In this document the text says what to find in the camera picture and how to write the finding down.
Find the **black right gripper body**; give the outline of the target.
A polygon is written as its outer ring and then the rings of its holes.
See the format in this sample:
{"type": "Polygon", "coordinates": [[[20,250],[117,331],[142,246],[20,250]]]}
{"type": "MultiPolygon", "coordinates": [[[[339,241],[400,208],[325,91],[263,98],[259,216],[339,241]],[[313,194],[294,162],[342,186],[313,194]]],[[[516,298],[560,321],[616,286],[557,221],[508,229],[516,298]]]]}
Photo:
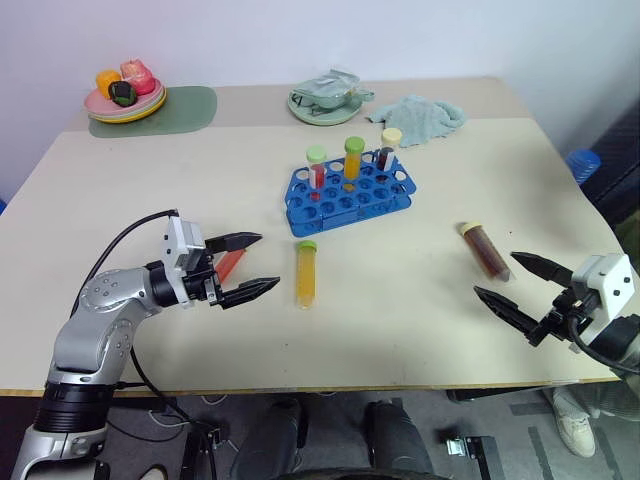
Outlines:
{"type": "Polygon", "coordinates": [[[552,302],[551,310],[532,330],[525,334],[528,342],[537,347],[548,335],[572,340],[573,333],[581,333],[592,322],[591,316],[599,306],[599,293],[589,289],[578,294],[574,288],[564,289],[552,302]]]}

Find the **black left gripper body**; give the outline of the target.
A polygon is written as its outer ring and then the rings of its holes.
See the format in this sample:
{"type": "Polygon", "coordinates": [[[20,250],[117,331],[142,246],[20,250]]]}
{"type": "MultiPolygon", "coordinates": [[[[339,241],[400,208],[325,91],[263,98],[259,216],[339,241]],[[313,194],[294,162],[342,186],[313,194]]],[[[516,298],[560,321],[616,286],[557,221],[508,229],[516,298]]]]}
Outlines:
{"type": "Polygon", "coordinates": [[[187,267],[182,277],[183,286],[190,300],[208,301],[215,305],[221,293],[220,280],[214,266],[214,255],[226,251],[223,239],[207,239],[205,248],[198,251],[197,260],[187,267]]]}

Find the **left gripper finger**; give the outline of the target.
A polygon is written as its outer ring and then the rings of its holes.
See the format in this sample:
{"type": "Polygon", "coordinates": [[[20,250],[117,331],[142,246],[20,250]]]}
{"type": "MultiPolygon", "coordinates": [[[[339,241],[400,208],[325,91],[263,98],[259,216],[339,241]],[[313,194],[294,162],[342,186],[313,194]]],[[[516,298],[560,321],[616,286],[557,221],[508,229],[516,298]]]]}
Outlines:
{"type": "Polygon", "coordinates": [[[205,247],[210,253],[234,252],[244,250],[262,238],[255,232],[235,232],[206,239],[205,247]]]}
{"type": "Polygon", "coordinates": [[[243,282],[235,289],[222,293],[220,306],[222,308],[233,308],[256,300],[279,282],[279,277],[264,277],[243,282]]]}

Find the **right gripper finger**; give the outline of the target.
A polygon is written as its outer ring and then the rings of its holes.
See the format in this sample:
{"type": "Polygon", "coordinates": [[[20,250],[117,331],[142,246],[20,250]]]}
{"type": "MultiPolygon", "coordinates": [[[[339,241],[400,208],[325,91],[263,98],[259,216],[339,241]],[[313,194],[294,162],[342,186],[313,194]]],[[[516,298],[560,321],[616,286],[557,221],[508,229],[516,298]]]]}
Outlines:
{"type": "Polygon", "coordinates": [[[527,271],[545,281],[554,282],[564,288],[571,286],[573,272],[552,260],[528,252],[511,252],[510,256],[527,271]]]}
{"type": "Polygon", "coordinates": [[[538,327],[539,323],[522,312],[517,304],[496,292],[479,286],[474,286],[473,290],[478,298],[498,318],[521,332],[529,341],[533,339],[534,330],[538,327]]]}

